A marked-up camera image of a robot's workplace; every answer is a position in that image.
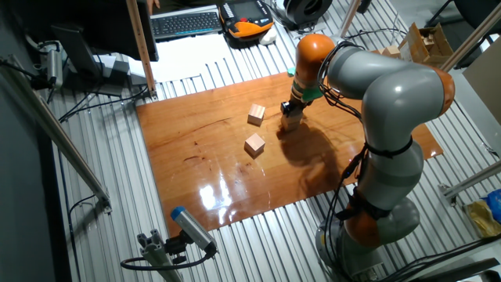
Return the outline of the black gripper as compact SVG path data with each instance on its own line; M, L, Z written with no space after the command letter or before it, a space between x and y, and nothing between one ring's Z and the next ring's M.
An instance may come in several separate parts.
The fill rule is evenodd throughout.
M288 117L293 109L305 109L306 107L311 106L312 103L313 101L304 102L301 99L297 99L292 96L290 98L290 102L282 102L280 104L280 111L283 115Z

